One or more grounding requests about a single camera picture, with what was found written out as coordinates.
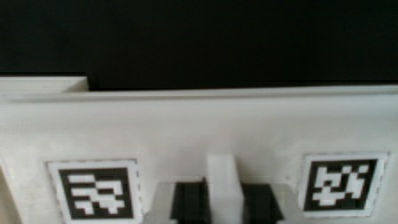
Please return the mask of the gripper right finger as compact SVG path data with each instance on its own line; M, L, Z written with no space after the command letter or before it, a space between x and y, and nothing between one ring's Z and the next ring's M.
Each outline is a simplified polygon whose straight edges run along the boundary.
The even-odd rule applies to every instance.
M242 184L244 224L278 224L285 220L272 187L269 184Z

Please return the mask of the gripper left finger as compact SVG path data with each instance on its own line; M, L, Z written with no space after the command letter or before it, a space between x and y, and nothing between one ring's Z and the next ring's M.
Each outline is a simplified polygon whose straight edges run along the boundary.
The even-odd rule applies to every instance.
M171 219L178 224L210 224L206 182L178 182L173 198Z

